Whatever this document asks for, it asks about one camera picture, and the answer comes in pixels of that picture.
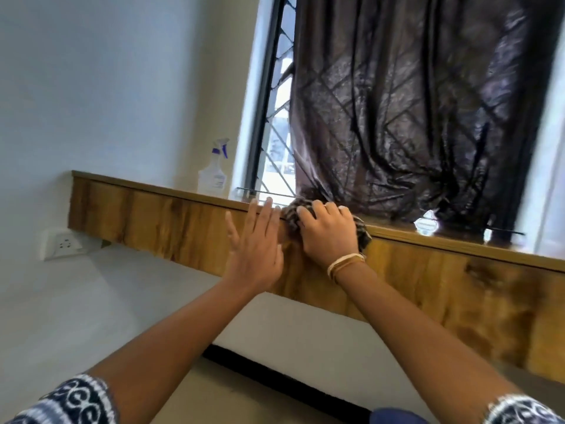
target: patterned cloth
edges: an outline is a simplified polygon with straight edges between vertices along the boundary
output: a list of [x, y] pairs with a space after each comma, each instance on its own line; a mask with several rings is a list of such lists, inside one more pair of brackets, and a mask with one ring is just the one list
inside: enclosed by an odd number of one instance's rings
[[[62, 383], [6, 424], [117, 424], [119, 414], [104, 381], [86, 374]], [[483, 424], [565, 424], [551, 409], [525, 395], [489, 406]]]
[[119, 416], [104, 381], [77, 375], [6, 424], [117, 424]]

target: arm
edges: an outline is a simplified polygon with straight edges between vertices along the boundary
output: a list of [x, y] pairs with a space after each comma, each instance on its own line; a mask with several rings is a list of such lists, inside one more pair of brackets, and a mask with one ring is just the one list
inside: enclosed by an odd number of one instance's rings
[[[349, 210], [314, 202], [316, 219], [299, 209], [305, 252], [326, 268], [357, 253]], [[481, 422], [489, 403], [519, 393], [473, 350], [430, 319], [365, 263], [337, 273], [337, 282], [385, 342], [434, 415], [443, 423]]]
[[241, 238], [228, 212], [232, 249], [221, 281], [90, 369], [108, 384], [121, 423], [149, 423], [202, 351], [280, 277], [280, 209], [271, 205], [268, 200], [257, 217], [257, 201], [251, 203]]

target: hand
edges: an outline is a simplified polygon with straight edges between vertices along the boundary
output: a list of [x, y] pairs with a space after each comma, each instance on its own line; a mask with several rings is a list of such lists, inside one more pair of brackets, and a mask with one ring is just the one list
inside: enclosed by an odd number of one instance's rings
[[316, 218], [304, 207], [297, 210], [306, 254], [323, 268], [348, 254], [358, 253], [357, 228], [347, 207], [314, 201]]
[[278, 243], [281, 210], [272, 204], [267, 198], [257, 216], [257, 200], [251, 201], [241, 237], [232, 214], [225, 214], [231, 249], [224, 278], [244, 283], [256, 294], [270, 290], [283, 273], [283, 249]]

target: spray bottle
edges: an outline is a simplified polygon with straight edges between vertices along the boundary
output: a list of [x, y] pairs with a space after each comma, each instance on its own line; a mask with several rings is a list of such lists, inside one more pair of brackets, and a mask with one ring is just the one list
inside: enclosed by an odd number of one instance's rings
[[210, 164], [203, 170], [198, 171], [198, 193], [204, 195], [221, 196], [224, 192], [226, 175], [220, 168], [220, 155], [228, 159], [226, 146], [228, 138], [221, 138], [214, 141]]

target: spray nozzle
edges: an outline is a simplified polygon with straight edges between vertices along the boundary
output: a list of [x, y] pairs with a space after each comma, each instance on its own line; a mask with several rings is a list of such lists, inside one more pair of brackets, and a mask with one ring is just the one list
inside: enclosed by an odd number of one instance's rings
[[214, 148], [212, 149], [212, 153], [220, 154], [220, 148], [222, 148], [222, 152], [224, 153], [224, 157], [228, 159], [228, 151], [227, 145], [229, 142], [229, 138], [220, 138], [219, 140], [214, 141]]

